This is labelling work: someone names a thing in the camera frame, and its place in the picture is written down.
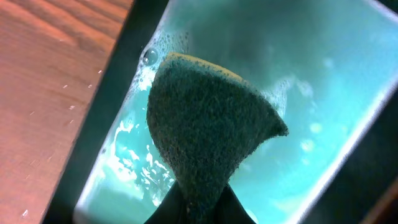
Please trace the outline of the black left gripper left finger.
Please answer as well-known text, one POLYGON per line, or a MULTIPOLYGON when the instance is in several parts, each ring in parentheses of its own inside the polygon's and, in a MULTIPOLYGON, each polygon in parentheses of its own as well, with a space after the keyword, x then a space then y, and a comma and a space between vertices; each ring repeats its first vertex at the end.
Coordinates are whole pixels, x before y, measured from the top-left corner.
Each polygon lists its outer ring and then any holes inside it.
POLYGON ((187 201, 177 181, 174 182, 161 204, 144 224, 189 224, 187 201))

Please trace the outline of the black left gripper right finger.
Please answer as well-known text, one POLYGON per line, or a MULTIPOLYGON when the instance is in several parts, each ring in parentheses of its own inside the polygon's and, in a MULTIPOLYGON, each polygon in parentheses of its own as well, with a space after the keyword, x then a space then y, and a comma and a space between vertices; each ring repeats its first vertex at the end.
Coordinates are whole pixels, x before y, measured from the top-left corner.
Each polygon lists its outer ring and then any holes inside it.
POLYGON ((217 224, 256 224, 229 184, 223 189, 217 203, 217 224))

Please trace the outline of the green yellow scrub sponge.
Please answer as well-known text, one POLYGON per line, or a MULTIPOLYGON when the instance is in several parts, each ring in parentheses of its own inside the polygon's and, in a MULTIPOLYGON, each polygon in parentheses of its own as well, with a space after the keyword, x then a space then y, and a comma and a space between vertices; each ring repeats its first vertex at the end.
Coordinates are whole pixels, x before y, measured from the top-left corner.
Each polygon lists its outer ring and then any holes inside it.
POLYGON ((217 223, 221 193, 264 141, 289 133, 273 106, 235 73, 169 53, 155 74, 147 125, 187 201, 189 223, 217 223))

